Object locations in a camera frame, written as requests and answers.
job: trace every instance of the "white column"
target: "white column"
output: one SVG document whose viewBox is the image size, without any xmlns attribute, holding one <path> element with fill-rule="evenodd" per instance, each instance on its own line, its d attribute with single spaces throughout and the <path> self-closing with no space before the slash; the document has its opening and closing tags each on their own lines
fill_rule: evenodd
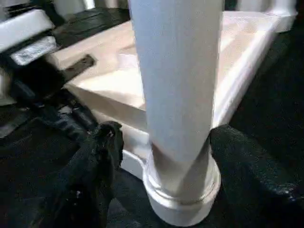
<svg viewBox="0 0 304 228">
<path fill-rule="evenodd" d="M 220 187 L 208 134 L 222 0 L 130 0 L 152 154 L 143 182 L 164 221 L 191 226 Z"/>
</svg>

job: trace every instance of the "black fabric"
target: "black fabric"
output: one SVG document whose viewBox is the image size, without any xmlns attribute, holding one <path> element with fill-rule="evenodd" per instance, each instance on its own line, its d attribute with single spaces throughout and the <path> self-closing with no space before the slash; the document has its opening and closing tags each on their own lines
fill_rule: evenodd
<svg viewBox="0 0 304 228">
<path fill-rule="evenodd" d="M 122 161 L 120 127 L 101 124 L 79 148 L 34 118 L 0 139 L 0 226 L 105 227 Z"/>
<path fill-rule="evenodd" d="M 210 143 L 239 227 L 299 227 L 304 192 L 257 141 L 230 126 L 212 129 Z"/>
<path fill-rule="evenodd" d="M 304 29 L 280 34 L 230 125 L 256 139 L 298 184 L 304 180 Z"/>
</svg>

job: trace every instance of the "label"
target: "label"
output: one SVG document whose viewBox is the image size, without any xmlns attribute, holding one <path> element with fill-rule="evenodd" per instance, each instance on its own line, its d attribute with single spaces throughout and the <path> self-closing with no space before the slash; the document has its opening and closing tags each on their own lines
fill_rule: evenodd
<svg viewBox="0 0 304 228">
<path fill-rule="evenodd" d="M 15 52 L 10 57 L 20 66 L 25 66 L 41 56 L 55 50 L 57 47 L 54 37 L 44 37 L 39 41 Z"/>
</svg>

